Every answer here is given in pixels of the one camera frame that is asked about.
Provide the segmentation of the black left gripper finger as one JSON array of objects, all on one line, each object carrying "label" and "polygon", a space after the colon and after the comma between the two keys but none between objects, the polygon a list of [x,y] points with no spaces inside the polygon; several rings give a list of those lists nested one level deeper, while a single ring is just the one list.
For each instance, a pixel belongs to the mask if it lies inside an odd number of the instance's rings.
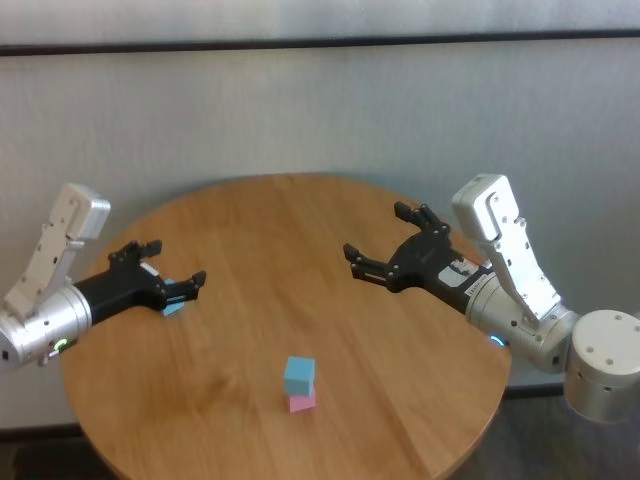
[{"label": "black left gripper finger", "polygon": [[207,274],[199,271],[190,278],[182,281],[174,281],[169,278],[164,280],[163,295],[165,305],[170,306],[191,300],[196,300],[200,289],[205,285]]},{"label": "black left gripper finger", "polygon": [[111,264],[126,262],[141,262],[145,258],[159,255],[162,251],[161,240],[152,240],[141,244],[138,241],[131,241],[119,250],[109,254],[108,259]]}]

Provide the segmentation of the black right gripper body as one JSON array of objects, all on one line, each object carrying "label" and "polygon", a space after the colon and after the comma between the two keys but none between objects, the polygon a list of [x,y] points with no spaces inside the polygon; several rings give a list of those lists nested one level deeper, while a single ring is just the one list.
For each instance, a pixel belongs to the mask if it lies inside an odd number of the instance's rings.
[{"label": "black right gripper body", "polygon": [[385,267],[386,288],[399,293],[421,288],[464,314],[471,288],[493,273],[452,248],[447,235],[419,232],[402,243]]}]

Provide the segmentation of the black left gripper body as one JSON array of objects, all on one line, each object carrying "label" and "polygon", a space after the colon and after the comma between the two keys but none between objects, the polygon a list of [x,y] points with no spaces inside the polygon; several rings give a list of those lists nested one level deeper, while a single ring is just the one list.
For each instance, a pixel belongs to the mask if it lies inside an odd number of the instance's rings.
[{"label": "black left gripper body", "polygon": [[105,271],[74,284],[89,305],[92,326],[134,307],[167,306],[164,281],[142,267],[138,255],[112,253],[108,259]]}]

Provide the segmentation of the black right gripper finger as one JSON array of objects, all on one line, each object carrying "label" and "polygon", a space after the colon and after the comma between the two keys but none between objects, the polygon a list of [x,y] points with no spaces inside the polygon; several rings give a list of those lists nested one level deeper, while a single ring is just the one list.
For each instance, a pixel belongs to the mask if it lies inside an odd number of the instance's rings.
[{"label": "black right gripper finger", "polygon": [[349,243],[343,245],[343,254],[350,264],[354,279],[387,287],[394,278],[394,272],[388,269],[386,263],[365,256]]},{"label": "black right gripper finger", "polygon": [[418,228],[418,232],[414,234],[414,237],[447,238],[450,234],[450,226],[441,221],[427,204],[411,207],[408,204],[397,201],[394,204],[394,214],[398,219]]}]

